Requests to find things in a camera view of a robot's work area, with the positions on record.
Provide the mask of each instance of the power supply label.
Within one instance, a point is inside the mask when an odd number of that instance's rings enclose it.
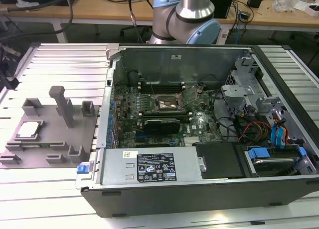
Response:
[[[138,181],[140,183],[177,180],[172,153],[138,154],[137,165]]]

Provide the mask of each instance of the floor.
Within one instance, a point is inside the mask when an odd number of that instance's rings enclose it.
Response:
[[[18,28],[12,23],[7,22],[8,32],[2,33],[1,35],[9,35],[13,32],[19,33],[35,33],[35,32],[48,32],[53,31],[52,26],[48,23],[27,23],[19,22]],[[121,25],[100,25],[100,35],[95,35],[95,28],[90,24],[73,24],[67,31],[66,35],[69,42],[120,42],[120,43],[136,43],[137,37],[136,32],[133,29],[126,30],[125,36],[120,36],[120,29],[125,26]],[[315,33],[293,33],[294,39],[291,39],[290,32],[279,31],[273,40],[270,40],[268,36],[269,31],[262,30],[247,30],[241,37],[239,44],[249,45],[288,45],[290,46],[297,55],[307,64],[313,57],[313,55],[319,50],[319,40],[315,40],[313,35]],[[143,36],[144,41],[148,40],[151,36],[151,32],[146,32]],[[237,33],[234,32],[226,44],[235,44]],[[57,42],[55,35],[47,36],[33,36],[30,38],[19,38],[12,42],[9,42],[9,46],[15,50],[21,51],[22,53],[28,49],[31,42]],[[319,75],[319,55],[312,61],[310,68]]]

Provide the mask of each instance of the workbench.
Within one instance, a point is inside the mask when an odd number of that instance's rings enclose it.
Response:
[[[247,29],[271,31],[305,31],[319,30],[319,18],[311,17],[303,11],[276,13],[272,9],[274,0],[264,0],[259,8],[254,9],[254,19],[247,25]],[[153,11],[146,2],[132,4],[138,25],[152,25]],[[241,10],[249,12],[244,5],[239,4]],[[76,0],[73,5],[74,20],[78,24],[119,24],[132,25],[127,4],[112,3],[105,0]],[[13,12],[8,14],[13,21],[48,22],[54,30],[60,30],[63,23],[69,20],[69,7],[50,6],[37,11]],[[229,30],[235,21],[235,10],[231,7],[227,19],[219,19],[221,31],[217,44],[225,44]],[[60,43],[67,42],[65,33],[57,35]]]
[[[291,50],[281,46],[261,48],[312,119],[319,123],[319,83],[310,80],[311,71]],[[52,85],[64,86],[65,96],[71,98],[73,105],[90,100],[101,106],[108,69],[106,49],[107,44],[92,43],[50,43],[29,48],[16,72],[20,84],[14,91],[0,92],[0,153],[24,113],[21,106],[26,98],[55,104],[47,93]],[[271,84],[265,82],[273,93]],[[96,139],[92,141],[91,159],[95,158],[95,145]],[[319,192],[287,206],[104,219],[75,189],[75,178],[76,168],[1,169],[0,228],[305,229],[319,225]]]

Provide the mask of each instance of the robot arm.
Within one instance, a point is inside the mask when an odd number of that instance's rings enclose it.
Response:
[[[154,0],[150,44],[211,44],[220,25],[210,0]]]

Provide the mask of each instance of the computer tower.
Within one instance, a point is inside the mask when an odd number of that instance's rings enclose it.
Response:
[[[214,18],[227,18],[233,0],[211,0],[215,6]]]

